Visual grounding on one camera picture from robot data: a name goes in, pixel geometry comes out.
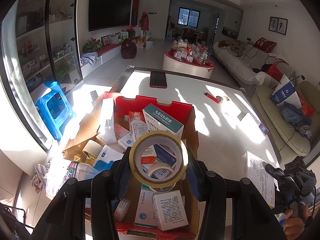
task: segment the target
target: round coffee table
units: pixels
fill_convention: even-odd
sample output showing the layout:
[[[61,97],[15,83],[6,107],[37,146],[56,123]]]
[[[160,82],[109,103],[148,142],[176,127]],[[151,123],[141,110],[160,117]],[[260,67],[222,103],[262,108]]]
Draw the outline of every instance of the round coffee table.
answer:
[[[207,64],[198,65],[194,62],[188,62],[185,59],[181,59],[180,61],[173,56],[172,51],[166,51],[164,53],[163,70],[210,78],[213,68],[214,66]]]

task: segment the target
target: sofa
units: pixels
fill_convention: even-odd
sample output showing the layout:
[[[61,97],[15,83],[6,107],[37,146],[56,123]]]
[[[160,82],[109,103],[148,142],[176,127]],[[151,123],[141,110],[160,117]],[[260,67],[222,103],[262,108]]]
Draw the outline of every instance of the sofa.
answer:
[[[272,55],[272,53],[265,53],[244,41],[241,43],[244,45],[243,55],[238,57],[230,47],[219,47],[219,43],[216,42],[212,46],[215,58],[230,72],[239,83],[240,87],[246,90],[247,96],[251,97],[256,86],[259,84],[266,85],[271,89],[275,88],[279,83],[278,81],[274,78],[270,78],[270,80],[264,82],[261,82],[261,80],[258,81],[256,78],[257,73],[252,70],[252,68],[260,69],[264,64],[274,63],[275,55]],[[296,77],[295,71],[286,63],[279,62],[276,67],[289,79]]]
[[[320,91],[308,81],[301,82],[295,89],[315,111],[310,117],[312,120],[310,140],[302,137],[294,130],[293,125],[280,115],[280,108],[270,99],[273,93],[271,88],[258,85],[252,96],[252,101],[265,120],[284,164],[293,161],[298,155],[307,156],[320,137]]]

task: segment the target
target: blue plastic stool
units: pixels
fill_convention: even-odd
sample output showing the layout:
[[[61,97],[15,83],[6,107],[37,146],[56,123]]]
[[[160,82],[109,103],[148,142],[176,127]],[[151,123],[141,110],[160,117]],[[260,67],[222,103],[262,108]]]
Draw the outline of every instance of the blue plastic stool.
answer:
[[[76,114],[58,82],[44,82],[44,85],[51,92],[36,101],[35,106],[52,136],[59,141],[67,123],[76,118]]]

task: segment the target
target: white tape roll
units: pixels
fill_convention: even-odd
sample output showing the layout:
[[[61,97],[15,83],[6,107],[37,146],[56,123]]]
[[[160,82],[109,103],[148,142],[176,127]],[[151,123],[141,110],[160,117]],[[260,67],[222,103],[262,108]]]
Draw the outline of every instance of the white tape roll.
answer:
[[[103,147],[99,143],[89,140],[82,151],[87,157],[95,161],[102,148]]]
[[[164,179],[149,177],[141,166],[143,151],[154,144],[168,146],[177,158],[174,170]],[[151,131],[139,137],[133,144],[129,155],[129,163],[133,175],[142,184],[153,188],[165,188],[174,185],[185,173],[188,166],[188,152],[181,139],[175,135],[167,131]]]
[[[167,171],[170,171],[171,173],[173,172],[173,169],[171,168],[171,166],[166,163],[154,163],[149,168],[147,175],[151,177],[151,175],[158,170],[167,170]],[[173,184],[168,187],[149,187],[149,188],[154,192],[165,193],[165,192],[171,191],[175,185],[176,184]]]
[[[130,203],[131,203],[131,201],[126,199],[126,198],[123,198],[120,201],[120,203],[117,206],[116,211],[115,211],[115,213],[113,215],[115,217],[115,220],[121,222],[124,219],[126,213],[129,210]]]

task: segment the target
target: brown bag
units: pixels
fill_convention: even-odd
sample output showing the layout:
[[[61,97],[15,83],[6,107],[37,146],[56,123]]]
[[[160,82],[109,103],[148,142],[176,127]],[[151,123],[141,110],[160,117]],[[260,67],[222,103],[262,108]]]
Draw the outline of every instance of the brown bag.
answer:
[[[137,46],[133,41],[125,39],[121,46],[121,55],[124,59],[134,58],[137,54]]]

